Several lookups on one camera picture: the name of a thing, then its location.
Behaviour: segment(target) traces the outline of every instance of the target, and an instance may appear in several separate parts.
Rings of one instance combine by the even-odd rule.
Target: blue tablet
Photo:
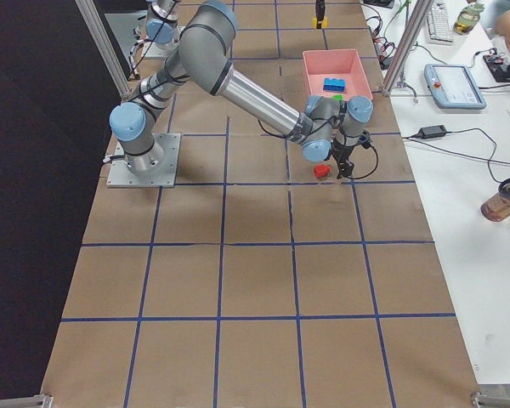
[[[425,65],[425,80],[436,105],[445,109],[484,109],[487,104],[465,65]]]

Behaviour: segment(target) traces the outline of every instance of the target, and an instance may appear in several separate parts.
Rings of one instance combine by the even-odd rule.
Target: pink bin
[[[303,58],[304,87],[308,96],[320,95],[331,98],[342,95],[344,100],[350,100],[355,95],[363,95],[372,99],[372,92],[356,49],[304,51]],[[343,79],[346,82],[345,91],[324,91],[325,78]]]

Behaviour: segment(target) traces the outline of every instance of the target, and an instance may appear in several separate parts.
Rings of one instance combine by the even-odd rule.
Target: white table
[[[465,4],[447,0],[450,24]],[[374,15],[368,8],[364,10],[367,17]],[[393,14],[384,8],[377,10],[384,22]],[[389,40],[398,41],[404,23],[404,15],[394,20],[387,32]],[[481,26],[467,36],[456,35],[452,47],[427,44],[426,38],[423,27],[419,43],[453,64],[470,65],[474,52],[491,46]],[[407,89],[392,92],[402,135],[440,124],[448,130],[483,128],[498,143],[495,158],[510,161],[510,89],[484,92],[485,110],[441,110],[429,96],[422,76],[423,67],[430,63],[436,61],[420,48],[406,63],[406,81],[420,95],[418,103]],[[481,55],[472,73],[479,86],[496,84]],[[492,149],[491,142],[479,132],[452,134],[430,143],[482,157],[488,157]],[[496,193],[497,184],[482,161],[464,160],[412,142],[405,144],[476,379],[479,384],[510,384],[510,218],[492,223],[479,211],[479,206]],[[492,168],[498,179],[510,177],[510,167]]]

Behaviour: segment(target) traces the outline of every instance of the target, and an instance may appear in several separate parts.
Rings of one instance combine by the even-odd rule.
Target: white keyboard
[[[444,0],[434,0],[427,16],[428,42],[432,44],[453,44],[448,8]]]

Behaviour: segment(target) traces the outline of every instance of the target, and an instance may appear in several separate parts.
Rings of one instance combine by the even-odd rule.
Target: blue block
[[[343,92],[346,89],[346,82],[343,79],[325,78],[323,90],[330,92]]]

